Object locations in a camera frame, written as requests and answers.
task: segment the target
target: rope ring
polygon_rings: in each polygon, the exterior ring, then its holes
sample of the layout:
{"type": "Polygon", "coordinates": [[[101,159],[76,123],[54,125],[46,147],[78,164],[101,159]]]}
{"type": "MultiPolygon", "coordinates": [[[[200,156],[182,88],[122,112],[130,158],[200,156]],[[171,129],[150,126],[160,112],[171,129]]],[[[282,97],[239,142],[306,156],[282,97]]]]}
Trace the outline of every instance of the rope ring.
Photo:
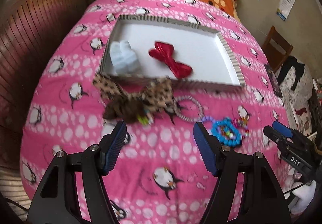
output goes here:
{"type": "Polygon", "coordinates": [[[179,110],[179,108],[177,107],[177,105],[175,105],[174,106],[174,112],[178,116],[178,118],[183,120],[183,121],[192,122],[192,123],[195,123],[197,121],[201,121],[202,118],[204,118],[204,113],[203,113],[203,108],[202,108],[200,102],[197,101],[194,97],[192,97],[190,95],[184,95],[184,96],[179,96],[179,97],[175,98],[176,102],[183,101],[183,100],[192,101],[194,104],[197,105],[197,107],[199,109],[199,113],[198,113],[199,117],[189,118],[187,116],[184,116],[184,115],[182,115],[182,113],[179,110]]]}

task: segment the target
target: red bow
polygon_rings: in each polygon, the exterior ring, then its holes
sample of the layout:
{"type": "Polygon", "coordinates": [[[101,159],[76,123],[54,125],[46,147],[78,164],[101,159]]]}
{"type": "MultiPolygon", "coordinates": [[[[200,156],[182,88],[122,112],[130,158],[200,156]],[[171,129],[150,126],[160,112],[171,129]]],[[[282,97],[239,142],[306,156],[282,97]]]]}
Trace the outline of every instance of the red bow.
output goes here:
{"type": "Polygon", "coordinates": [[[174,47],[172,44],[156,41],[155,49],[149,50],[149,55],[164,62],[178,79],[186,78],[192,73],[192,68],[172,58],[174,47]]]}

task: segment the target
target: white tray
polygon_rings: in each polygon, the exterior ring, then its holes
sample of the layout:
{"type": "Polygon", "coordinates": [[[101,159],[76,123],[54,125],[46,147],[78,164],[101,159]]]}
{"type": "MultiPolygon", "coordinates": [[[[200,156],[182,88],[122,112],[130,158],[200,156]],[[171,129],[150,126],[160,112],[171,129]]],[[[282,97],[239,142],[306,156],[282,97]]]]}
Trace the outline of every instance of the white tray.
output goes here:
{"type": "Polygon", "coordinates": [[[233,90],[245,85],[233,52],[217,30],[198,24],[155,16],[121,15],[115,24],[100,66],[100,72],[118,81],[146,84],[152,78],[168,76],[174,86],[233,90]],[[109,57],[113,41],[129,41],[141,69],[136,73],[117,75],[109,57]],[[177,80],[171,70],[149,56],[155,41],[174,46],[174,59],[193,68],[186,79],[177,80]]]}

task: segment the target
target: wooden chair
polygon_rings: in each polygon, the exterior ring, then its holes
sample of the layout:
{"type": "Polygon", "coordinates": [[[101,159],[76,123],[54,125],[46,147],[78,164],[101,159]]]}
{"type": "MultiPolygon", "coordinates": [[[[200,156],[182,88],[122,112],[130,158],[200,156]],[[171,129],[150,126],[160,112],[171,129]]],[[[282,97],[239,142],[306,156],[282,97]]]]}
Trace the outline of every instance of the wooden chair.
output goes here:
{"type": "Polygon", "coordinates": [[[262,46],[263,52],[266,55],[269,65],[272,67],[273,71],[276,72],[279,67],[282,66],[283,62],[286,58],[291,54],[293,50],[293,46],[290,45],[276,30],[275,27],[272,26],[270,29],[267,38],[262,46]],[[281,48],[285,51],[285,53],[281,53],[278,51],[270,41],[274,40],[281,48]]]}

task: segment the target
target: pink blanket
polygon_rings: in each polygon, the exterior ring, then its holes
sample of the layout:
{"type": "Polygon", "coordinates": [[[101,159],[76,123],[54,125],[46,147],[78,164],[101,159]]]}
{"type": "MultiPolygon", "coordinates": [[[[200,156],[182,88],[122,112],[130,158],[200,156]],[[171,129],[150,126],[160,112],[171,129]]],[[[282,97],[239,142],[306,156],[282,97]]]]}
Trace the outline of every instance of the pink blanket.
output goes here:
{"type": "MultiPolygon", "coordinates": [[[[284,183],[288,166],[278,159],[277,147],[263,136],[263,128],[275,118],[287,125],[286,112],[269,83],[264,67],[266,57],[242,24],[200,1],[97,0],[54,53],[35,90],[20,162],[24,188],[30,198],[58,150],[81,152],[113,128],[102,119],[104,102],[92,85],[104,51],[95,38],[106,44],[115,24],[106,18],[110,13],[115,18],[119,14],[150,14],[184,21],[191,21],[188,17],[194,16],[202,25],[221,31],[247,86],[238,94],[175,90],[174,95],[192,95],[203,105],[205,115],[215,119],[228,116],[248,121],[249,137],[236,151],[263,152],[280,184],[284,183]]],[[[195,105],[185,106],[193,115],[197,113],[195,105]]],[[[121,223],[196,223],[201,219],[216,178],[207,172],[193,140],[193,124],[177,117],[174,122],[175,125],[163,115],[151,126],[128,125],[129,144],[122,148],[115,169],[104,178],[121,223]]],[[[205,126],[211,129],[210,123],[205,126]]],[[[82,216],[89,219],[79,175],[77,185],[82,216]]],[[[241,174],[230,218],[237,216],[242,187],[241,174]]]]}

